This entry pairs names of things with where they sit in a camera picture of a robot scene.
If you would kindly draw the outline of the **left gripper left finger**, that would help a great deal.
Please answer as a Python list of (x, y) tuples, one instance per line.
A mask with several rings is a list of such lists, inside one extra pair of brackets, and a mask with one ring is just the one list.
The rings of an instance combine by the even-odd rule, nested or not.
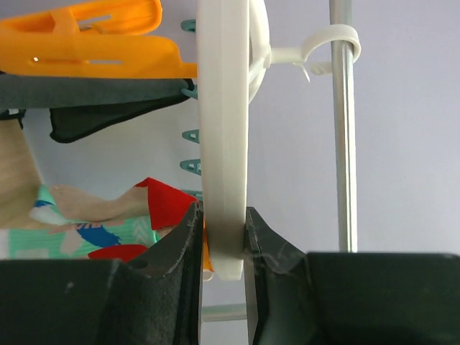
[(130, 262), (1, 262), (3, 344), (197, 344), (203, 213)]

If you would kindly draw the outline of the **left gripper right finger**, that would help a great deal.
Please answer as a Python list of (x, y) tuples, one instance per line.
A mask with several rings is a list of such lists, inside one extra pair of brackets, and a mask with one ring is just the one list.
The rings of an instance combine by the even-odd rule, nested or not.
[(300, 251), (247, 210), (251, 344), (457, 344), (459, 258)]

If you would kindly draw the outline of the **white round clip hanger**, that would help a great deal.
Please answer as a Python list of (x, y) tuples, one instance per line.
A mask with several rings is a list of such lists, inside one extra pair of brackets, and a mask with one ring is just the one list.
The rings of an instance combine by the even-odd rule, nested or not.
[(197, 62), (152, 31), (159, 1), (92, 1), (1, 21), (1, 70), (12, 75), (81, 78), (196, 78), (201, 181), (214, 272), (243, 270), (249, 103), (266, 70), (292, 64), (306, 75), (331, 74), (336, 135), (339, 247), (357, 250), (357, 178), (353, 65), (361, 54), (351, 2), (331, 1), (330, 25), (298, 47), (272, 47), (263, 1), (199, 1)]

